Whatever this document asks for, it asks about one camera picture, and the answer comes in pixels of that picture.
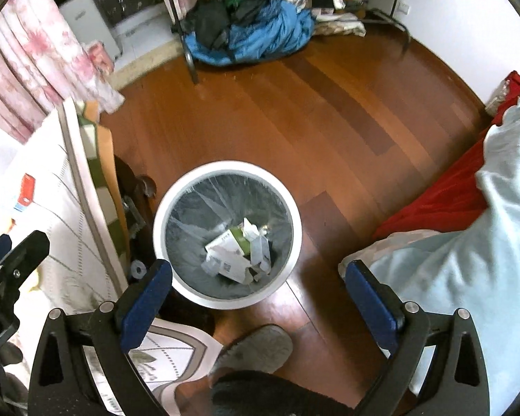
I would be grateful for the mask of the green white medicine box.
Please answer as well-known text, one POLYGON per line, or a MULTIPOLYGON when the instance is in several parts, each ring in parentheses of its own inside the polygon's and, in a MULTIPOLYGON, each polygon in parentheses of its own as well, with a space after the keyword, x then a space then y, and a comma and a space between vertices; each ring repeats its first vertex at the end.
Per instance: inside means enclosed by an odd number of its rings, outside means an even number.
POLYGON ((253 282, 252 265, 231 229, 216 237, 205 247, 209 274, 219 274, 235 283, 250 285, 253 282))

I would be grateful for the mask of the light blue medicine box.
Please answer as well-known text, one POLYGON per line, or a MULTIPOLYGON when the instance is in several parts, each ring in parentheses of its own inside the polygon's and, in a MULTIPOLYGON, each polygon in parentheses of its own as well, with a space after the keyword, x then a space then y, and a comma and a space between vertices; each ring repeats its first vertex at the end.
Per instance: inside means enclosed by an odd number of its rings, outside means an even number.
POLYGON ((250 244, 250 260, 252 268, 257 273, 271 273, 271 258, 268 239, 247 218, 243 219, 241 231, 250 244))

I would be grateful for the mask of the blue red milk carton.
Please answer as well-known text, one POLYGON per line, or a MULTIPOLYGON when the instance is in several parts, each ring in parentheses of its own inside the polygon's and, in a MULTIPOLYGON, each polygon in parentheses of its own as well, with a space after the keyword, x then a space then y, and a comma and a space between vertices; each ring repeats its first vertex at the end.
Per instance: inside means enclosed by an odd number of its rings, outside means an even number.
POLYGON ((29 174, 25 174, 21 180, 19 196, 14 206, 17 212, 24 212, 24 210, 33 202, 35 187, 35 178, 29 174))

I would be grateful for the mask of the white round trash bin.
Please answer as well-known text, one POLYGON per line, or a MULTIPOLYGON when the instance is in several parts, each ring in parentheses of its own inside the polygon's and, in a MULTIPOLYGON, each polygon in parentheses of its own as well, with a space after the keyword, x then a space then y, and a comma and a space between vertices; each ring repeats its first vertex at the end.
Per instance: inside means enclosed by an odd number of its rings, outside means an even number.
POLYGON ((268 171, 236 161, 202 165, 166 192, 153 227, 154 251, 174 287, 203 307, 235 310, 277 291, 297 265, 297 204, 268 171))

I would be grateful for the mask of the white patterned tablecloth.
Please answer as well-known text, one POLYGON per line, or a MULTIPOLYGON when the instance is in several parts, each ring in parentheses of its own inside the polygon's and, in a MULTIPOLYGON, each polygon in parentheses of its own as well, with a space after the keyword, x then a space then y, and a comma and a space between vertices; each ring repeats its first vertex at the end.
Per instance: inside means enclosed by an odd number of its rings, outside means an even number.
MULTIPOLYGON (((105 135, 84 118, 80 104, 67 99, 23 148, 26 170, 35 178, 33 202, 24 212, 14 210, 15 226, 7 235, 13 250, 33 231, 41 231, 49 238, 50 252, 20 286, 14 307, 20 325, 0 349, 0 415, 29 414, 33 361, 51 310, 85 314, 103 302, 117 302, 154 264, 132 277, 113 154, 99 144, 105 135)), ((158 309, 144 340, 128 357, 164 415, 177 415, 177 387, 203 378, 221 349, 204 331, 162 320, 158 309)), ((109 415, 125 415, 95 350, 86 347, 84 354, 109 415)))

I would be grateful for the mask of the light blue bed quilt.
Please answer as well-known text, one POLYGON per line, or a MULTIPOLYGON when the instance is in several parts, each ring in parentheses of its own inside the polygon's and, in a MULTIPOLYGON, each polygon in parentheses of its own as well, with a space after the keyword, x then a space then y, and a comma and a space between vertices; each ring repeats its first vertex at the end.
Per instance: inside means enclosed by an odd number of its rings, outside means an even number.
POLYGON ((476 186, 487 208, 468 228, 407 241, 404 233, 345 257, 363 260, 403 301, 431 313, 465 308, 487 368, 490 412, 502 415, 520 394, 520 97, 483 142, 476 186))

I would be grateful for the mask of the black trousers leg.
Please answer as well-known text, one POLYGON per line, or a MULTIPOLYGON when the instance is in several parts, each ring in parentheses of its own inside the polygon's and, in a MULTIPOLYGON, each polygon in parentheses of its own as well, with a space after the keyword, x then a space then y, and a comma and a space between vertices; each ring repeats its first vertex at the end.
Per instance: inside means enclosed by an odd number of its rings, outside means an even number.
POLYGON ((213 415, 352 415, 350 408, 326 395, 258 371, 237 371, 212 387, 213 415))

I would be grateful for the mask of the red blanket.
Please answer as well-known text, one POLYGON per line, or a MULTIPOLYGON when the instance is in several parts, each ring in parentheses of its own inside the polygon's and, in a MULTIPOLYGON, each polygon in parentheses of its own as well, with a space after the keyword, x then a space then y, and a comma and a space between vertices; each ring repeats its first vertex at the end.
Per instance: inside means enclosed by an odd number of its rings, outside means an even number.
POLYGON ((454 232, 468 228, 487 209, 475 174, 484 165, 482 131, 475 144, 455 161, 427 190, 382 223, 372 234, 373 241, 396 232, 434 230, 454 232))

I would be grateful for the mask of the grey slipper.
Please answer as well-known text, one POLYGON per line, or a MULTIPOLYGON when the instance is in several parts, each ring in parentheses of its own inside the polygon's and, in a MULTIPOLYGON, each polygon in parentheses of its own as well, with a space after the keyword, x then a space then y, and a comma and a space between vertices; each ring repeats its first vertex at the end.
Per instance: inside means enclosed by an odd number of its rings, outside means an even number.
POLYGON ((261 326, 224 347, 208 379, 214 383, 226 374, 239 371, 272 374, 285 365, 293 349, 292 338, 282 327, 261 326))

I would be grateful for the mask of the pink floral curtain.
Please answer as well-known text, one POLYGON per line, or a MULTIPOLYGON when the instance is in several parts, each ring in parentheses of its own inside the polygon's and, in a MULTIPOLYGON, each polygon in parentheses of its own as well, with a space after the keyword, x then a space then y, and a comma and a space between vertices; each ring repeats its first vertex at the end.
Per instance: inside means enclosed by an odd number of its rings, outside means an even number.
POLYGON ((54 0, 8 0, 0 11, 0 129, 24 144, 68 98, 109 114, 124 103, 54 0))

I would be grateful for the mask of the white appliance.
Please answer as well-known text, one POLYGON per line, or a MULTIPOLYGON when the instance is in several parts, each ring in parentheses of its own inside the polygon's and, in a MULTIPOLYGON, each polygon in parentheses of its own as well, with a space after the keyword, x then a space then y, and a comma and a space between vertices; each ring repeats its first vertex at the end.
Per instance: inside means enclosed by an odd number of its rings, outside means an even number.
POLYGON ((122 48, 114 37, 111 25, 95 0, 67 0, 59 5, 59 10, 81 44, 90 45, 93 41, 100 41, 112 61, 122 55, 122 48))

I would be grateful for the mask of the black clothes rack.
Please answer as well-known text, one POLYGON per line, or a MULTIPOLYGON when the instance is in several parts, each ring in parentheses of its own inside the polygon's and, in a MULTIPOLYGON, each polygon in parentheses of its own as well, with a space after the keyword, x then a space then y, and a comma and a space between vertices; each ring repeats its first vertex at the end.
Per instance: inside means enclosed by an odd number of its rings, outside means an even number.
POLYGON ((192 54, 185 41, 184 32, 183 32, 180 18, 178 16, 178 12, 177 12, 177 9, 175 6, 175 0, 168 0, 168 3, 169 3, 169 8, 172 11, 172 19, 173 19, 174 27, 175 27, 177 35, 179 36, 180 42, 181 42, 183 57, 185 59, 186 65, 187 65, 188 72, 190 73, 190 79, 192 80, 192 83, 194 83, 194 85, 198 85, 199 84, 198 74, 196 71, 196 67, 194 65, 194 60, 193 60, 192 54))

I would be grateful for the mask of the blue black clothes pile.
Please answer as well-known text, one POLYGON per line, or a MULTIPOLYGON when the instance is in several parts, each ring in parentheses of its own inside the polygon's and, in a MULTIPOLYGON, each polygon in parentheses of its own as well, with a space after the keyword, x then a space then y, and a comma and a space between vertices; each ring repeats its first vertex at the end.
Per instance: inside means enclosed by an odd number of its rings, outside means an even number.
POLYGON ((314 34, 308 0, 197 0, 181 21, 191 56, 215 67, 301 50, 314 34))

